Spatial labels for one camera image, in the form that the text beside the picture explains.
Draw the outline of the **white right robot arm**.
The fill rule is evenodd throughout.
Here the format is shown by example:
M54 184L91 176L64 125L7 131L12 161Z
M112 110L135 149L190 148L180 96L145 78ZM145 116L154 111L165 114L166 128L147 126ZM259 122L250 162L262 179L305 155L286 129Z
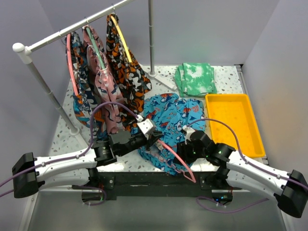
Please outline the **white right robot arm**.
M185 127L184 141L177 144L178 155L191 164L205 158L217 166L203 181L214 188L241 188L277 201L284 213L301 218L308 202L308 183L297 171L278 170L249 158L224 143L215 143L205 132Z

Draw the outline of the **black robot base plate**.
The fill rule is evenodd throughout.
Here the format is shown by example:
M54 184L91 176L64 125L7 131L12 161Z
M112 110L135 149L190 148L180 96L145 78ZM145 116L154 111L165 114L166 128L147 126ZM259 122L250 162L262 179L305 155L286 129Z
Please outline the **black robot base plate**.
M103 199L106 192L107 200L117 197L198 197L212 196L214 190L230 193L232 187L223 183L213 182L215 172L194 172L196 183L183 175L172 176L165 172L97 172L90 173L90 181L84 187L73 185L74 190L89 190L82 193L83 202Z

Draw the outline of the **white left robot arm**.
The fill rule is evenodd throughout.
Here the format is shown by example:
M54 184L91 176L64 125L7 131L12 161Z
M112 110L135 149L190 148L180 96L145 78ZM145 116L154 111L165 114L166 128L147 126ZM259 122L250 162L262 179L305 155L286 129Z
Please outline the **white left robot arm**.
M124 156L143 146L150 148L161 137L162 132L157 130L149 134L139 131L133 135L121 130L108 136L105 141L98 141L91 147L74 153L47 159L35 158L32 153L23 154L12 168L14 197L24 198L37 193L42 182L49 177L76 169L91 169L115 163L117 156Z

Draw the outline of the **blue shark print shorts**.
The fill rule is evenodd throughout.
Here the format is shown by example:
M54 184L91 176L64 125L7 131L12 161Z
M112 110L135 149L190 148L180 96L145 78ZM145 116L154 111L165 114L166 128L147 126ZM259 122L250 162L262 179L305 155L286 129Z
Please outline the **blue shark print shorts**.
M182 127L203 119L204 106L200 100L180 99L175 93L165 93L146 99L143 115L151 119L157 130L162 132L160 140L179 154L177 144L185 141L185 136L181 133ZM145 147L141 147L138 153L154 167L171 175L186 170L183 165L174 162L176 157L165 148L159 150L154 145L147 151Z

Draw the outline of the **pink wire hanger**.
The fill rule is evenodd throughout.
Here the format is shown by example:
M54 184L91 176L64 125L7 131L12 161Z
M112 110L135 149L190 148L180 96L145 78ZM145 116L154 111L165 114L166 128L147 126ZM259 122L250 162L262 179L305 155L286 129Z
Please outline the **pink wire hanger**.
M163 141L158 140L157 142L160 143L165 149L169 150L180 161L180 163L186 168L187 172L190 174L190 177L185 175L185 171L182 171L184 177L192 181L193 183L196 183L196 178L194 176L194 173L192 172L190 167L181 159L181 157L175 151L173 151L171 147L165 144Z

